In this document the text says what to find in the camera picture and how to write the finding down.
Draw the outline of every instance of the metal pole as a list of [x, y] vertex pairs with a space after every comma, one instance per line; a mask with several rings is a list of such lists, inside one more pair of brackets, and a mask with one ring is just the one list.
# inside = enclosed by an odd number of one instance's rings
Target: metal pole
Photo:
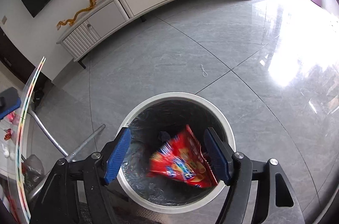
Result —
[[68, 153], [58, 144], [58, 142], [53, 138], [53, 136], [48, 132], [48, 130], [45, 128], [45, 126], [42, 124], [38, 116], [35, 114], [35, 112], [29, 108], [27, 111], [28, 114], [30, 114], [33, 119], [37, 122], [38, 126], [41, 128], [43, 133], [47, 136], [47, 138], [52, 142], [52, 144], [62, 153], [63, 156], [68, 156]]
[[[73, 160], [74, 156], [77, 155], [79, 151], [81, 151], [85, 145], [88, 144], [90, 140], [92, 140], [97, 134], [99, 134], [104, 128], [106, 127], [105, 124], [102, 124], [97, 130], [95, 130], [80, 146], [78, 146], [70, 155], [65, 156], [64, 158], [67, 160], [67, 162], [70, 162]], [[27, 195], [27, 201], [32, 201], [33, 198], [35, 198], [41, 191], [44, 183], [47, 180], [48, 175], [50, 174], [50, 171], [45, 175], [43, 180]]]
[[92, 140], [105, 127], [106, 127], [106, 125], [102, 124], [97, 130], [95, 130], [91, 135], [89, 135], [89, 137], [80, 146], [78, 146], [75, 149], [75, 151], [73, 151], [71, 154], [66, 156], [65, 159], [67, 160], [67, 162], [70, 162], [75, 157], [75, 155], [77, 155], [79, 153], [79, 151], [81, 151], [85, 147], [85, 145], [87, 145], [89, 143], [89, 141]]

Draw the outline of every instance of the dark door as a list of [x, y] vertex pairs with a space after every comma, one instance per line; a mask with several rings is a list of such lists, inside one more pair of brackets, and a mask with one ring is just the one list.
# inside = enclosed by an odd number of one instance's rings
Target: dark door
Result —
[[[14, 46], [0, 28], [0, 61], [23, 83], [27, 83], [35, 66]], [[43, 88], [47, 77], [40, 73], [35, 90]]]

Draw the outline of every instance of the cabinet leg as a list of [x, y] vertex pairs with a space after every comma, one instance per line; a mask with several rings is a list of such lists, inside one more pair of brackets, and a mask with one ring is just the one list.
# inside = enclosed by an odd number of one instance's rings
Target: cabinet leg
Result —
[[83, 60], [86, 56], [87, 56], [87, 54], [84, 55], [80, 60], [78, 60], [78, 63], [81, 65], [81, 67], [82, 67], [83, 69], [86, 69], [86, 65], [84, 65], [84, 64], [82, 63], [82, 60]]
[[83, 69], [86, 69], [86, 66], [82, 63], [82, 61], [79, 60], [78, 63], [81, 65]]

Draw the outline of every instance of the red snack bag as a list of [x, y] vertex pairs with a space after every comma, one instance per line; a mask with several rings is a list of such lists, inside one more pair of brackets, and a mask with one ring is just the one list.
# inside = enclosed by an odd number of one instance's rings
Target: red snack bag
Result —
[[151, 156], [150, 174], [154, 173], [199, 188], [218, 184], [189, 125]]

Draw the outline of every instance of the floor grout line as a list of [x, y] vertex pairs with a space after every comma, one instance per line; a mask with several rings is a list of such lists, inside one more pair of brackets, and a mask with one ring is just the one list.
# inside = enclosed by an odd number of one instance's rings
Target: floor grout line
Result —
[[334, 165], [336, 164], [336, 160], [338, 159], [338, 157], [339, 157], [339, 152], [337, 153], [337, 156], [336, 156], [336, 159], [334, 160], [333, 166], [331, 167], [331, 170], [329, 171], [328, 175], [326, 176], [325, 181], [324, 181], [324, 183], [321, 185], [321, 187], [320, 187], [320, 189], [318, 190], [318, 192], [321, 190], [321, 188], [322, 188], [323, 185], [325, 184], [325, 182], [326, 182], [326, 180], [327, 180], [329, 174], [331, 173], [332, 169], [334, 168]]
[[208, 51], [213, 57], [215, 57], [217, 60], [219, 60], [223, 65], [225, 65], [229, 71], [231, 70], [231, 68], [229, 68], [223, 61], [221, 61], [216, 55], [214, 55], [212, 52], [210, 52], [208, 49], [206, 49], [204, 46], [202, 46], [199, 42], [195, 41], [193, 38], [191, 38], [190, 36], [186, 35], [184, 32], [180, 31], [178, 28], [175, 28], [174, 26], [172, 26], [171, 24], [167, 23], [165, 20], [162, 20], [163, 22], [165, 22], [166, 24], [168, 24], [169, 26], [173, 27], [174, 29], [178, 30], [180, 33], [184, 34], [185, 36], [189, 37], [191, 40], [193, 40], [195, 43], [197, 43], [198, 45], [200, 45], [201, 47], [203, 47], [206, 51]]
[[[155, 18], [159, 19], [160, 21], [163, 21], [162, 19], [158, 18], [157, 16], [153, 15]], [[123, 46], [124, 44], [128, 43], [129, 41], [131, 41], [133, 38], [135, 38], [136, 36], [140, 35], [142, 32], [152, 28], [153, 26], [157, 25], [160, 22], [155, 23], [154, 25], [152, 25], [151, 27], [148, 27], [147, 29], [137, 33], [135, 36], [129, 38], [128, 40], [126, 40], [124, 43], [122, 43], [121, 45], [119, 45], [115, 50], [117, 50], [118, 48], [120, 48], [121, 46]], [[106, 57], [108, 57], [111, 53], [115, 52], [115, 50], [111, 51], [110, 53], [108, 53], [106, 56], [104, 56], [101, 60], [99, 60], [96, 64], [94, 64], [92, 67], [96, 66], [99, 62], [101, 62], [103, 59], [105, 59]]]
[[316, 196], [317, 196], [317, 194], [316, 194], [316, 195], [312, 198], [312, 200], [307, 204], [307, 206], [304, 208], [304, 210], [307, 209], [307, 207], [312, 203], [312, 201], [316, 198]]
[[313, 180], [313, 177], [312, 177], [312, 174], [311, 174], [311, 172], [310, 172], [310, 169], [308, 168], [308, 166], [307, 166], [307, 164], [306, 164], [306, 162], [305, 162], [305, 159], [304, 159], [304, 157], [302, 156], [302, 154], [301, 154], [301, 152], [300, 152], [300, 150], [299, 150], [299, 148], [298, 148], [298, 146], [296, 145], [296, 143], [294, 142], [294, 140], [292, 139], [292, 137], [291, 137], [291, 135], [289, 134], [289, 132], [286, 130], [286, 128], [283, 126], [283, 124], [279, 121], [279, 119], [277, 118], [277, 116], [273, 113], [273, 111], [267, 106], [267, 104], [262, 100], [262, 98], [241, 78], [241, 77], [239, 77], [233, 70], [231, 70], [231, 72], [233, 72], [233, 74], [235, 74], [239, 79], [241, 79], [241, 81], [244, 83], [244, 84], [246, 84], [247, 85], [247, 87], [249, 88], [249, 89], [251, 89], [252, 90], [252, 92], [265, 104], [265, 106], [268, 108], [268, 110], [269, 111], [271, 111], [271, 113], [274, 115], [274, 117], [277, 119], [277, 121], [280, 123], [280, 125], [284, 128], [284, 130], [286, 131], [286, 133], [289, 135], [289, 137], [291, 138], [291, 140], [292, 140], [292, 142], [293, 142], [293, 144], [295, 145], [295, 147], [297, 148], [297, 150], [298, 150], [298, 152], [299, 152], [299, 154], [300, 154], [300, 156], [301, 156], [301, 158], [303, 159], [303, 161], [304, 161], [304, 163], [305, 163], [305, 166], [306, 166], [306, 168], [307, 168], [307, 170], [308, 170], [308, 173], [310, 174], [310, 176], [311, 176], [311, 179], [312, 179], [312, 182], [313, 182], [313, 185], [314, 185], [314, 189], [315, 189], [315, 191], [316, 191], [316, 195], [318, 196], [318, 201], [319, 201], [319, 204], [320, 204], [320, 199], [319, 199], [319, 195], [318, 195], [318, 191], [317, 191], [317, 187], [316, 187], [316, 184], [314, 183], [314, 180]]
[[270, 42], [268, 42], [268, 43], [266, 43], [263, 47], [261, 47], [258, 51], [256, 51], [256, 52], [254, 52], [252, 55], [250, 55], [248, 58], [246, 58], [246, 59], [244, 59], [241, 63], [239, 63], [238, 65], [236, 65], [235, 67], [233, 67], [232, 69], [231, 69], [231, 71], [234, 69], [234, 68], [236, 68], [236, 67], [238, 67], [240, 64], [242, 64], [244, 61], [246, 61], [246, 60], [248, 60], [250, 57], [252, 57], [254, 54], [256, 54], [257, 52], [259, 52], [262, 48], [264, 48], [266, 45], [268, 45]]
[[199, 92], [201, 92], [202, 90], [204, 90], [206, 87], [210, 86], [212, 83], [216, 82], [218, 79], [222, 78], [224, 75], [226, 75], [228, 72], [230, 72], [231, 70], [228, 70], [225, 74], [223, 74], [221, 77], [217, 78], [215, 81], [211, 82], [209, 85], [205, 86], [203, 89], [199, 90], [196, 94], [198, 94]]
[[[90, 122], [92, 123], [92, 133], [94, 133], [92, 108], [90, 106], [90, 60], [91, 60], [91, 58], [89, 57], [89, 69], [88, 69], [89, 112], [90, 112]], [[97, 142], [95, 140], [95, 137], [93, 139], [94, 139], [94, 144], [95, 144], [95, 150], [98, 151]]]

